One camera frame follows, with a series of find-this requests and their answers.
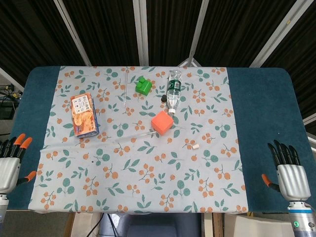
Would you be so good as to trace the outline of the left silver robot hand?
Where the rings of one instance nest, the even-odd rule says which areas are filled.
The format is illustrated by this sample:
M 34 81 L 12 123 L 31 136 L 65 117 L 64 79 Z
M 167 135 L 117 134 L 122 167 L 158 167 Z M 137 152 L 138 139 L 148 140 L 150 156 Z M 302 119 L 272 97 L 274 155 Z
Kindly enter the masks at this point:
M 0 143 L 0 195 L 12 192 L 16 186 L 30 182 L 37 172 L 31 171 L 25 177 L 19 178 L 20 166 L 32 137 L 26 138 L 25 133 L 18 137 L 7 139 Z

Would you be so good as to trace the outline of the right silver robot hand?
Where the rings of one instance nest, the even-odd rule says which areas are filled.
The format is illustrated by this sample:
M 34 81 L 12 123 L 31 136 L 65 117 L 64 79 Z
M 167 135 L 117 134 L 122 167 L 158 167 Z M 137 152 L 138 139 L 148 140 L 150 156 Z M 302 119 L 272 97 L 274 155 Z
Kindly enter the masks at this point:
M 261 175 L 263 182 L 289 202 L 306 201 L 311 197 L 311 191 L 296 149 L 277 140 L 273 144 L 268 143 L 268 148 L 272 153 L 278 183 L 273 183 L 266 174 Z

